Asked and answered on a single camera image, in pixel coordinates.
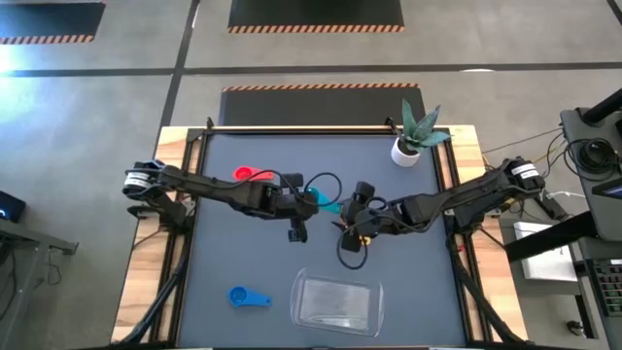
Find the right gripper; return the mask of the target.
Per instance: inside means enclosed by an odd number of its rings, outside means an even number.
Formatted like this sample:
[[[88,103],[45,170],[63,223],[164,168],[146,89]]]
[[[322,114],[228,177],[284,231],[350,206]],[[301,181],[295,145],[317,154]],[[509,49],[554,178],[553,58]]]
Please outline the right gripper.
[[[359,181],[351,198],[339,202],[339,219],[332,224],[350,235],[375,237],[378,234],[406,234],[402,213],[404,198],[386,200],[375,196],[375,188]]]

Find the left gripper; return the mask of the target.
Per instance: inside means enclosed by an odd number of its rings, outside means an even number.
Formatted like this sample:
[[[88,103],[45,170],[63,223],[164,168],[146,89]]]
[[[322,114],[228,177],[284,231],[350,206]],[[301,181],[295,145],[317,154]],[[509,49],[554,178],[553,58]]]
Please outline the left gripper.
[[[313,191],[303,194],[303,204],[299,200],[299,187],[303,184],[300,173],[285,174],[280,179],[289,192],[284,192],[276,185],[266,186],[262,190],[261,208],[270,219],[311,218],[319,212],[319,198]]]

